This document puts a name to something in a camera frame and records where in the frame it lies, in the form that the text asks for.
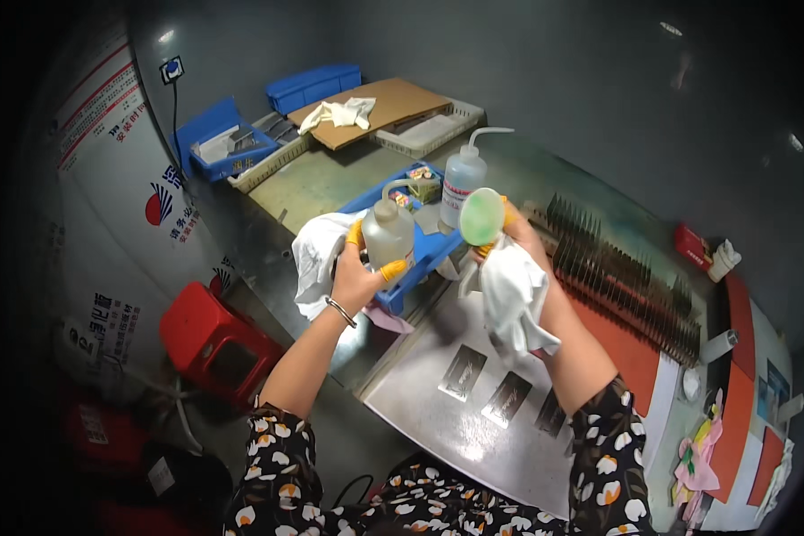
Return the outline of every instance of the red stripe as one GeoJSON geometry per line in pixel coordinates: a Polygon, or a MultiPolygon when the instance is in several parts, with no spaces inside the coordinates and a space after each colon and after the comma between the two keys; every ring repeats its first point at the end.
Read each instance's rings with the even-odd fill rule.
{"type": "Polygon", "coordinates": [[[75,150],[75,147],[78,145],[78,143],[83,141],[83,139],[86,137],[86,135],[89,134],[89,131],[92,130],[93,128],[95,128],[95,126],[98,124],[98,122],[101,121],[101,119],[104,116],[106,116],[110,112],[110,110],[113,110],[114,108],[116,108],[117,104],[119,104],[120,102],[125,101],[125,99],[138,88],[139,88],[139,84],[134,84],[133,88],[131,88],[127,92],[125,92],[125,94],[123,94],[119,99],[117,99],[116,102],[114,102],[112,105],[110,105],[110,107],[107,110],[104,110],[103,112],[101,112],[98,115],[98,117],[95,118],[95,121],[93,121],[92,123],[90,123],[90,125],[88,127],[86,127],[86,130],[83,131],[83,134],[81,134],[80,137],[77,140],[75,140],[75,143],[72,143],[72,146],[68,148],[68,150],[66,151],[65,155],[63,156],[63,158],[60,159],[60,163],[59,163],[59,165],[57,167],[63,165],[63,163],[66,161],[66,159],[72,154],[72,151],[75,150]]]}
{"type": "Polygon", "coordinates": [[[72,98],[72,95],[74,95],[74,94],[75,94],[75,91],[77,91],[78,89],[80,89],[80,86],[83,86],[83,83],[84,83],[85,81],[89,80],[89,77],[90,77],[90,76],[92,76],[92,75],[94,75],[94,74],[95,74],[95,71],[97,71],[97,70],[101,69],[101,66],[102,66],[102,65],[104,65],[105,63],[107,63],[108,61],[110,61],[110,59],[112,59],[114,56],[116,56],[116,55],[117,55],[119,52],[121,52],[121,50],[122,50],[123,48],[125,48],[125,47],[126,47],[126,46],[128,46],[128,45],[129,45],[129,44],[128,44],[128,43],[126,43],[125,45],[120,46],[119,48],[117,48],[116,50],[114,50],[114,51],[113,51],[113,53],[112,53],[112,54],[110,54],[110,55],[109,55],[107,58],[105,58],[104,60],[102,60],[102,62],[101,62],[101,63],[99,63],[98,65],[96,65],[95,67],[93,67],[93,68],[92,68],[92,70],[91,70],[91,71],[89,71],[89,74],[88,74],[88,75],[86,75],[86,76],[84,76],[84,77],[83,77],[83,80],[79,81],[79,82],[78,82],[78,85],[77,85],[77,86],[74,86],[74,87],[72,88],[72,90],[71,90],[70,92],[68,92],[68,96],[67,96],[67,97],[66,97],[66,99],[63,101],[63,103],[60,105],[60,107],[62,108],[62,107],[65,105],[65,103],[66,103],[66,102],[68,102],[68,100],[72,98]]]}
{"type": "Polygon", "coordinates": [[[131,65],[132,65],[133,63],[134,63],[134,62],[128,62],[128,64],[127,64],[125,67],[122,67],[121,69],[119,69],[115,75],[113,75],[113,76],[111,76],[110,78],[108,78],[108,79],[107,79],[107,81],[106,81],[105,83],[103,83],[101,86],[99,86],[99,87],[98,87],[98,89],[96,89],[95,91],[93,91],[93,92],[92,92],[92,94],[91,94],[89,97],[87,97],[87,98],[86,98],[86,100],[84,100],[84,101],[83,101],[83,104],[82,104],[82,105],[80,105],[80,106],[78,107],[78,109],[77,109],[77,110],[75,110],[75,113],[73,113],[73,114],[72,114],[72,117],[69,117],[69,118],[68,118],[68,121],[66,121],[65,123],[63,123],[63,126],[62,126],[62,127],[60,127],[60,129],[64,129],[64,128],[66,127],[66,125],[67,125],[67,124],[71,123],[71,122],[72,122],[72,119],[74,119],[74,118],[75,118],[75,116],[77,116],[77,114],[79,114],[79,113],[80,113],[80,111],[81,111],[81,110],[83,110],[84,106],[86,106],[86,105],[89,103],[89,101],[91,101],[91,100],[92,100],[92,98],[93,98],[93,97],[95,97],[96,95],[98,95],[98,94],[101,92],[101,90],[102,90],[102,89],[104,89],[104,88],[105,88],[105,86],[107,86],[107,84],[109,84],[111,81],[113,81],[113,79],[114,79],[114,78],[116,78],[118,75],[121,75],[121,74],[122,74],[122,73],[123,73],[123,72],[124,72],[126,69],[128,69],[129,67],[131,67],[131,65]]]}

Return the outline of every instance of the bottle label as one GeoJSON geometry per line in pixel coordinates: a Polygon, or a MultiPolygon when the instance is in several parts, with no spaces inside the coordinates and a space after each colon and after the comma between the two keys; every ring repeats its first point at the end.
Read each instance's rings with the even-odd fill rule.
{"type": "Polygon", "coordinates": [[[444,192],[441,196],[441,202],[450,207],[452,210],[461,210],[462,204],[468,196],[471,195],[471,190],[456,188],[450,184],[449,180],[444,179],[444,192]]]}

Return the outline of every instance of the stainless steel table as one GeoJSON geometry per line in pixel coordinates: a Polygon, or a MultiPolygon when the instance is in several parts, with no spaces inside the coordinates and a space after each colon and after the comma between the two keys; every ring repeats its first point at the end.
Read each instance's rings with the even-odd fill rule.
{"type": "MultiPolygon", "coordinates": [[[[466,135],[462,134],[427,160],[444,166],[447,157],[457,153],[465,140],[466,135]]],[[[723,329],[718,325],[714,285],[673,249],[672,226],[657,220],[596,177],[520,136],[483,136],[478,146],[480,155],[489,164],[489,184],[511,201],[520,205],[532,200],[546,206],[554,193],[559,192],[600,218],[602,235],[613,245],[630,255],[643,253],[649,258],[653,272],[659,277],[669,283],[676,276],[690,282],[694,306],[700,311],[698,320],[703,339],[723,329]]],[[[289,247],[297,231],[310,218],[341,207],[410,162],[407,157],[368,141],[355,143],[338,153],[313,147],[268,177],[249,196],[229,187],[225,181],[214,184],[188,181],[188,191],[221,250],[268,310],[267,318],[262,319],[264,327],[286,343],[299,337],[308,325],[292,301],[297,272],[289,247]]],[[[406,297],[404,316],[412,320],[421,317],[446,287],[440,277],[430,276],[425,285],[406,297]]],[[[345,330],[332,358],[329,373],[346,389],[361,387],[397,338],[396,334],[363,320],[358,322],[357,329],[345,330]]],[[[651,495],[656,495],[651,513],[658,530],[668,529],[675,519],[675,509],[666,499],[676,463],[674,445],[693,434],[700,414],[699,405],[674,400],[671,406],[660,454],[647,477],[651,495]]]]}

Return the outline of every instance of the blue plastic tray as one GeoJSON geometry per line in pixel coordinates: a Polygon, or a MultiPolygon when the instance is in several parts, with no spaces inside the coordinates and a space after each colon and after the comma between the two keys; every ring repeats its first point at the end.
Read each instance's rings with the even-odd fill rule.
{"type": "MultiPolygon", "coordinates": [[[[399,178],[405,178],[408,171],[422,166],[429,166],[441,181],[444,180],[443,170],[432,166],[428,162],[418,160],[417,162],[406,167],[404,170],[391,175],[385,181],[376,184],[364,194],[343,206],[343,208],[339,209],[338,212],[351,214],[363,209],[371,209],[372,206],[375,205],[375,202],[381,198],[381,189],[384,188],[385,184],[399,178]]],[[[408,187],[403,186],[401,188],[394,188],[390,191],[401,191],[404,194],[408,194],[408,187]]],[[[420,207],[422,207],[422,204],[413,197],[411,200],[413,201],[414,209],[420,209],[420,207]]],[[[458,229],[454,230],[449,235],[445,235],[441,232],[424,235],[423,230],[420,229],[420,226],[418,226],[417,222],[415,222],[414,260],[416,261],[416,264],[414,264],[414,268],[411,268],[392,289],[375,293],[375,300],[387,308],[387,310],[389,310],[392,314],[400,315],[403,307],[402,298],[408,293],[408,291],[410,291],[410,289],[414,288],[416,284],[426,277],[427,274],[437,268],[438,264],[440,264],[440,262],[443,261],[453,250],[458,248],[462,241],[461,233],[459,233],[458,229]]]]}
{"type": "Polygon", "coordinates": [[[283,115],[360,85],[360,67],[325,65],[277,80],[265,87],[268,104],[283,115]]]}
{"type": "MultiPolygon", "coordinates": [[[[211,182],[244,172],[250,167],[259,164],[265,157],[279,148],[278,143],[253,128],[253,125],[238,115],[234,97],[227,97],[216,103],[200,115],[184,123],[176,133],[179,136],[179,150],[182,152],[182,168],[185,173],[189,177],[194,177],[197,174],[202,175],[211,182]],[[253,131],[254,139],[257,142],[263,142],[264,146],[246,151],[238,156],[229,156],[212,164],[205,162],[190,150],[190,146],[194,142],[203,143],[236,124],[250,128],[253,131]]],[[[170,134],[170,143],[173,144],[175,149],[176,145],[172,134],[170,134]]]]}

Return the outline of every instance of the power cord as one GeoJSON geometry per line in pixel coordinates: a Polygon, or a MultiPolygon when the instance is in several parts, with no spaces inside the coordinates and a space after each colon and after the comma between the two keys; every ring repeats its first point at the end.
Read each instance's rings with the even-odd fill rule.
{"type": "Polygon", "coordinates": [[[357,502],[360,503],[366,497],[366,494],[369,492],[369,490],[372,488],[372,483],[375,482],[375,479],[372,477],[371,474],[362,474],[359,477],[355,477],[351,482],[346,484],[345,487],[343,488],[343,491],[341,491],[337,496],[337,500],[333,502],[333,508],[339,506],[339,502],[343,500],[343,495],[345,495],[345,492],[348,491],[349,488],[351,488],[354,484],[356,484],[358,480],[363,480],[364,478],[369,478],[369,483],[366,484],[366,489],[364,490],[363,493],[361,493],[360,499],[357,499],[357,502]]]}
{"type": "Polygon", "coordinates": [[[176,134],[176,111],[179,109],[179,91],[176,89],[178,81],[178,79],[173,80],[173,145],[176,149],[176,156],[179,159],[179,180],[184,181],[185,174],[184,169],[182,169],[182,148],[179,146],[179,136],[176,134]]]}

